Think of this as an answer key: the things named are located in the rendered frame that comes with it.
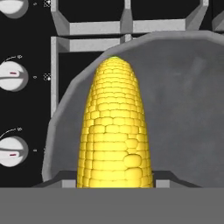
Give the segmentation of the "grey frying pan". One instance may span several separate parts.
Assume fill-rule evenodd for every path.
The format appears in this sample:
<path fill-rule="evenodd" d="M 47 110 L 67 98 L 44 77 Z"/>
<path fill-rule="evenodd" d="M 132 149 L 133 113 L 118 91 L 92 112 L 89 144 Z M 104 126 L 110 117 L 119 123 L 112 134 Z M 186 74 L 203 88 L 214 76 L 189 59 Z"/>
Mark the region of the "grey frying pan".
<path fill-rule="evenodd" d="M 224 35 L 160 31 L 105 51 L 72 79 L 48 125 L 44 180 L 77 168 L 95 69 L 115 55 L 138 78 L 152 169 L 162 179 L 224 187 Z"/>

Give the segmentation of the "white hob knob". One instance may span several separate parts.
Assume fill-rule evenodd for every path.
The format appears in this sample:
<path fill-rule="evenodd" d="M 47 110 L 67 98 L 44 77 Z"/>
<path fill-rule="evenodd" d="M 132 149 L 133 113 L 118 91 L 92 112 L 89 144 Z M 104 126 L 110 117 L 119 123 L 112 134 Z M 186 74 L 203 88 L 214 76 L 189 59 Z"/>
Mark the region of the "white hob knob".
<path fill-rule="evenodd" d="M 23 163 L 29 153 L 26 141 L 19 136 L 0 140 L 0 165 L 14 167 Z"/>
<path fill-rule="evenodd" d="M 0 0 L 0 11 L 7 18 L 21 18 L 29 8 L 28 0 Z"/>
<path fill-rule="evenodd" d="M 18 92 L 28 84 L 27 70 L 14 61 L 5 61 L 0 65 L 0 88 L 6 91 Z"/>

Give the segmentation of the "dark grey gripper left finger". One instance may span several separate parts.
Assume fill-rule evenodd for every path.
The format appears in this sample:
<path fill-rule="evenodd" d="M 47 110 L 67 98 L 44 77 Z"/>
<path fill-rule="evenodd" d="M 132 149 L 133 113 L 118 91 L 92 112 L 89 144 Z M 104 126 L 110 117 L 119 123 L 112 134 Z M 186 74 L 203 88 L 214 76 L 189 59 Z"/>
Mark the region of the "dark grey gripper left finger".
<path fill-rule="evenodd" d="M 54 178 L 44 181 L 35 188 L 75 188 L 77 171 L 60 171 Z"/>

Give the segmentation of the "yellow corn cob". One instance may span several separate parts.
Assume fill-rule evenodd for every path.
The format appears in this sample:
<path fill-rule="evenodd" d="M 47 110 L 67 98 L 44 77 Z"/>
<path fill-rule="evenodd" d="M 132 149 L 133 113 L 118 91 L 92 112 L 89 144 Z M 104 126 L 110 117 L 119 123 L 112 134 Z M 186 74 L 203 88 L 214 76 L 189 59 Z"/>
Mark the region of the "yellow corn cob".
<path fill-rule="evenodd" d="M 127 61 L 105 59 L 95 70 L 80 133 L 79 188 L 151 188 L 144 105 Z"/>

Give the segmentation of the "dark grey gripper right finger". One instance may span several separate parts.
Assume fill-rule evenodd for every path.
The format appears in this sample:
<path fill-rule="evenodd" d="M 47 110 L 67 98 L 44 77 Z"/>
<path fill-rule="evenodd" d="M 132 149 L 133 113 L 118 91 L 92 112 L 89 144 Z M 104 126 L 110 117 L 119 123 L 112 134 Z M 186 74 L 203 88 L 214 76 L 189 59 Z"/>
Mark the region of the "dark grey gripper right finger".
<path fill-rule="evenodd" d="M 199 185 L 178 178 L 171 171 L 153 171 L 153 184 L 156 188 L 200 188 Z"/>

